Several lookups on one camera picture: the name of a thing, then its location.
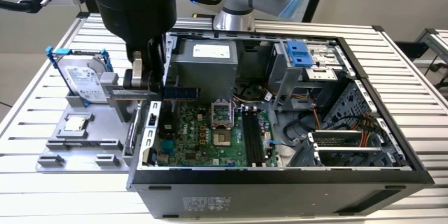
slotted aluminum surface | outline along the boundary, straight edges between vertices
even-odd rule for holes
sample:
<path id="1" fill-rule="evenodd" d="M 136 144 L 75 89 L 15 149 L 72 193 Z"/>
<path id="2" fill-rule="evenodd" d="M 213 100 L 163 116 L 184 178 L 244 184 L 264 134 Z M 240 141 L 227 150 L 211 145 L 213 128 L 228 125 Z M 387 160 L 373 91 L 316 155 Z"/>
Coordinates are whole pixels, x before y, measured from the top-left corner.
<path id="1" fill-rule="evenodd" d="M 179 28 L 211 29 L 209 19 L 180 19 Z M 368 26 L 340 26 L 257 21 L 256 30 L 268 33 L 344 37 L 381 95 L 397 124 L 436 181 L 384 210 L 365 217 L 211 219 L 207 222 L 448 222 L 448 115 L 439 93 L 419 75 L 385 33 Z M 97 51 L 105 48 L 123 78 L 131 64 L 124 43 L 104 28 L 99 16 L 75 21 L 60 47 Z M 4 220 L 35 222 L 117 223 L 147 222 L 152 217 L 136 193 L 125 191 L 127 174 L 40 174 L 37 155 L 45 148 L 67 106 L 67 87 L 48 63 L 41 67 L 19 101 L 0 124 L 0 216 Z"/>

blue connector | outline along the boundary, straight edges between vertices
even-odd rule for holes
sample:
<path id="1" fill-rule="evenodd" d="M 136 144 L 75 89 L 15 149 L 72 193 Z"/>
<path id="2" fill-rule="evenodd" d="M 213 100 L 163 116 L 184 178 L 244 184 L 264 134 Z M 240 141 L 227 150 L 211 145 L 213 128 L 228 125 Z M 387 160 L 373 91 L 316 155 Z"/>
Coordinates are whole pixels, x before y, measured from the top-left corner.
<path id="1" fill-rule="evenodd" d="M 56 60 L 55 60 L 55 56 L 53 56 L 53 47 L 52 46 L 49 46 L 49 47 L 47 47 L 45 48 L 45 55 L 47 55 L 47 58 L 49 59 L 49 62 L 51 62 L 51 64 L 53 65 L 53 68 L 56 68 L 57 69 L 57 72 L 59 72 L 59 74 L 61 75 L 61 77 L 63 77 L 63 80 L 64 80 L 64 83 L 65 83 L 65 85 L 67 85 L 67 87 L 68 87 L 68 91 L 69 91 L 69 94 L 71 95 L 75 95 L 75 93 L 73 93 L 73 91 L 72 91 L 72 89 L 71 89 L 71 85 L 68 85 L 68 82 L 67 82 L 67 80 L 65 80 L 65 78 L 64 78 L 64 74 L 63 74 L 63 71 L 61 71 L 61 69 L 59 68 L 59 65 L 57 65 L 57 62 L 56 62 Z"/>
<path id="2" fill-rule="evenodd" d="M 291 65 L 295 67 L 311 67 L 315 64 L 303 41 L 287 41 L 287 53 L 291 57 Z"/>
<path id="3" fill-rule="evenodd" d="M 68 48 L 59 48 L 53 52 L 55 55 L 71 55 L 72 53 L 73 53 L 73 51 Z"/>
<path id="4" fill-rule="evenodd" d="M 103 55 L 107 71 L 113 72 L 113 68 L 112 68 L 112 64 L 111 64 L 111 57 L 109 57 L 108 51 L 105 51 L 105 49 L 103 49 L 100 54 Z"/>
<path id="5" fill-rule="evenodd" d="M 173 140 L 161 141 L 161 153 L 167 154 L 169 157 L 175 155 L 175 141 Z"/>

orange wire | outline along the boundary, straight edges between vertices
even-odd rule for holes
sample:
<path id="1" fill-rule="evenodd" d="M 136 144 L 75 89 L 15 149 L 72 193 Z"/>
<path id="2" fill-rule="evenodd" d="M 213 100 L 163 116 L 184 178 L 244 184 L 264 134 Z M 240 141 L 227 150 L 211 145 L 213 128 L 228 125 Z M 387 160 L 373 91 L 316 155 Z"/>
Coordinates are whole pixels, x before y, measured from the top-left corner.
<path id="1" fill-rule="evenodd" d="M 320 123 L 319 123 L 319 117 L 317 117 L 317 113 L 316 113 L 316 108 L 313 108 L 313 114 L 315 114 L 315 119 L 316 119 L 316 127 L 317 127 L 317 129 L 320 129 Z"/>
<path id="2" fill-rule="evenodd" d="M 359 143 L 359 147 L 363 147 L 363 142 L 364 142 L 364 131 L 361 130 L 361 141 Z"/>

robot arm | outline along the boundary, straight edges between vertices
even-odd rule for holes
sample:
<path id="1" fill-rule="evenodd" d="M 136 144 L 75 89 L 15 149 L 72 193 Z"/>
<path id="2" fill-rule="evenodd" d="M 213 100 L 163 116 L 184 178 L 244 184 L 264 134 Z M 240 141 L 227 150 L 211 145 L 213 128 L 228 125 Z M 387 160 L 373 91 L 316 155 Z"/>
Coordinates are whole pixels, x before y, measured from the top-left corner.
<path id="1" fill-rule="evenodd" d="M 48 1 L 21 0 L 19 3 L 3 1 L 0 8 L 35 13 Z M 215 5 L 221 0 L 192 1 Z M 96 0 L 96 4 L 105 28 L 127 43 L 132 70 L 125 71 L 124 88 L 159 94 L 165 62 L 165 33 L 176 23 L 176 1 Z"/>

metal frame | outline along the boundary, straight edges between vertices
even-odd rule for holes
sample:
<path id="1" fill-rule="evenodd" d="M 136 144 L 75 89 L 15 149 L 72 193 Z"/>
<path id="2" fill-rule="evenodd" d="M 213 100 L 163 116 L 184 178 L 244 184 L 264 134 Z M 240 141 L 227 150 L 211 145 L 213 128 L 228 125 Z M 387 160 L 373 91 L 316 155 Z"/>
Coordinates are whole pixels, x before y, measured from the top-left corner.
<path id="1" fill-rule="evenodd" d="M 428 66 L 424 65 L 425 68 L 429 68 L 432 64 L 448 63 L 448 30 L 425 29 L 417 37 L 416 42 L 427 44 L 427 46 L 437 55 L 432 63 L 429 63 Z M 440 83 L 443 83 L 445 78 L 448 78 L 448 69 Z"/>
<path id="2" fill-rule="evenodd" d="M 212 22 L 209 19 L 180 19 L 176 23 L 176 27 L 211 29 Z M 341 36 L 345 38 L 347 44 L 353 51 L 355 57 L 359 59 L 359 63 L 365 70 L 373 88 L 379 92 L 379 96 L 388 108 L 391 116 L 397 122 L 401 132 L 436 181 L 435 188 L 423 190 L 415 196 L 399 201 L 396 204 L 387 207 L 385 210 L 380 210 L 367 217 L 315 218 L 313 222 L 327 222 L 329 220 L 341 222 L 349 220 L 373 221 L 393 219 L 393 222 L 397 223 L 401 219 L 405 221 L 405 219 L 409 218 L 437 218 L 428 221 L 440 220 L 441 222 L 445 222 L 448 219 L 448 212 L 445 209 L 448 200 L 445 199 L 444 188 L 445 185 L 448 185 L 448 180 L 445 179 L 448 177 L 448 172 L 445 171 L 448 163 L 445 160 L 448 159 L 444 159 L 443 157 L 445 156 L 445 152 L 448 152 L 448 141 L 444 141 L 448 139 L 447 107 L 444 103 L 441 103 L 436 91 L 428 86 L 427 80 L 417 74 L 416 69 L 412 68 L 411 64 L 403 60 L 403 57 L 405 56 L 401 54 L 400 50 L 392 47 L 393 42 L 381 36 L 381 32 L 375 31 L 372 27 L 368 26 L 301 24 L 257 20 L 256 30 L 269 34 L 293 33 L 299 35 Z M 123 41 L 105 30 L 97 15 L 91 15 L 88 18 L 79 18 L 75 21 L 59 46 L 96 51 L 97 47 L 101 45 L 107 45 L 107 49 L 112 51 L 111 56 L 113 65 L 120 66 L 121 69 L 128 68 L 131 64 L 125 59 Z M 385 60 L 388 62 L 391 61 L 391 65 L 387 67 L 388 71 L 384 71 Z M 36 109 L 39 106 L 40 108 L 49 107 L 44 103 L 36 103 L 35 99 L 35 95 L 41 93 L 40 89 L 43 85 L 49 84 L 51 88 L 59 89 L 57 92 L 55 92 L 55 89 L 51 91 L 48 90 L 48 95 L 53 96 L 52 107 L 57 109 L 60 106 L 59 101 L 63 98 L 57 98 L 57 95 L 61 92 L 61 88 L 55 84 L 53 79 L 48 78 L 49 73 L 52 73 L 51 70 L 47 71 L 48 66 L 48 63 L 45 63 L 41 67 L 25 92 L 0 124 L 0 142 L 3 144 L 0 153 L 17 153 L 17 149 L 12 149 L 13 146 L 25 146 L 36 143 L 36 141 L 39 142 L 39 139 L 33 139 L 32 141 L 23 139 L 21 137 L 32 135 L 45 138 L 47 132 L 52 132 L 53 130 L 53 128 L 48 129 L 51 128 L 48 125 L 40 125 L 41 129 L 39 129 L 37 127 L 29 127 L 32 125 L 27 125 L 27 123 L 19 124 L 25 118 L 28 118 L 28 121 L 39 118 L 37 114 L 31 115 L 28 113 L 39 111 L 27 111 L 28 109 Z M 59 119 L 53 116 L 53 112 L 55 111 L 47 111 L 48 118 L 45 120 L 49 124 L 55 124 L 53 121 Z M 41 150 L 45 141 L 47 140 L 41 140 Z M 19 151 L 19 153 L 24 154 L 27 152 L 27 148 L 23 148 L 23 150 Z M 1 166 L 0 172 L 8 170 L 13 170 L 15 172 L 32 172 L 35 160 L 32 160 L 32 169 L 23 170 L 23 164 L 29 162 L 29 159 L 24 159 L 24 157 L 27 156 L 15 156 L 15 154 L 1 156 L 0 163 L 3 164 L 3 162 L 8 162 L 8 166 Z M 17 162 L 19 160 L 23 160 L 21 165 L 17 166 L 12 160 Z M 263 218 L 257 220 L 277 223 L 285 219 Z M 299 217 L 287 220 L 296 222 L 307 221 L 309 219 L 300 220 Z"/>

